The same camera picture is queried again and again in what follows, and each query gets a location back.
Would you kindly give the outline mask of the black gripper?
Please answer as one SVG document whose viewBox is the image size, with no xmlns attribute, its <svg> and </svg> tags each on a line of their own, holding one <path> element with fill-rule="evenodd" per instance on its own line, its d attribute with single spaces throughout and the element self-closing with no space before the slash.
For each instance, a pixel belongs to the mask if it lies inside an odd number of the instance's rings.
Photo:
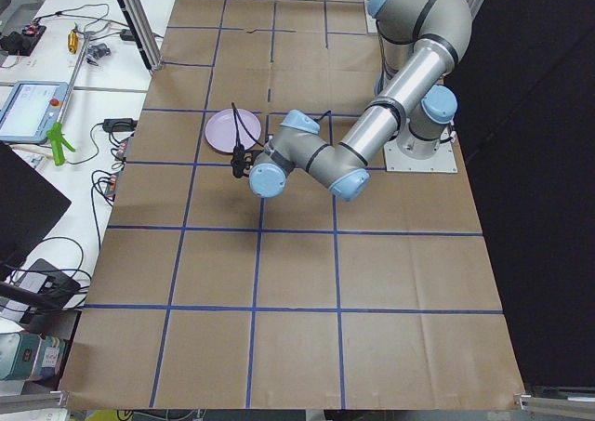
<svg viewBox="0 0 595 421">
<path fill-rule="evenodd" d="M 233 148 L 231 156 L 231 169 L 235 178 L 248 178 L 249 172 L 263 150 L 248 150 L 243 144 Z"/>
</svg>

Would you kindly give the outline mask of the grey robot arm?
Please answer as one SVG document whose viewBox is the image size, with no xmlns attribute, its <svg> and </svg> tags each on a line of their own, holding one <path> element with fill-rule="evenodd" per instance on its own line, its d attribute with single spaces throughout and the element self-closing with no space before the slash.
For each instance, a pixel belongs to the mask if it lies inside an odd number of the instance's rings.
<svg viewBox="0 0 595 421">
<path fill-rule="evenodd" d="M 303 112 L 287 114 L 249 171 L 249 186 L 257 197 L 278 196 L 291 172 L 301 168 L 337 198 L 354 200 L 370 178 L 369 160 L 469 47 L 472 15 L 467 0 L 368 0 L 366 10 L 378 36 L 412 45 L 412 56 L 336 146 L 320 138 L 319 124 Z"/>
</svg>

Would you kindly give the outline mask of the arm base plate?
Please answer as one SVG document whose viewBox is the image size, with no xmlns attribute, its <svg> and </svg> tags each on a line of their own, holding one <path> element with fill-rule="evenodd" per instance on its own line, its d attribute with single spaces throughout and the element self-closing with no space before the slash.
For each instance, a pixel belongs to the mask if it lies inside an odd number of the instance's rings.
<svg viewBox="0 0 595 421">
<path fill-rule="evenodd" d="M 444 130 L 435 141 L 422 141 L 402 130 L 397 138 L 384 147 L 387 172 L 456 174 L 458 172 L 454 148 Z"/>
</svg>

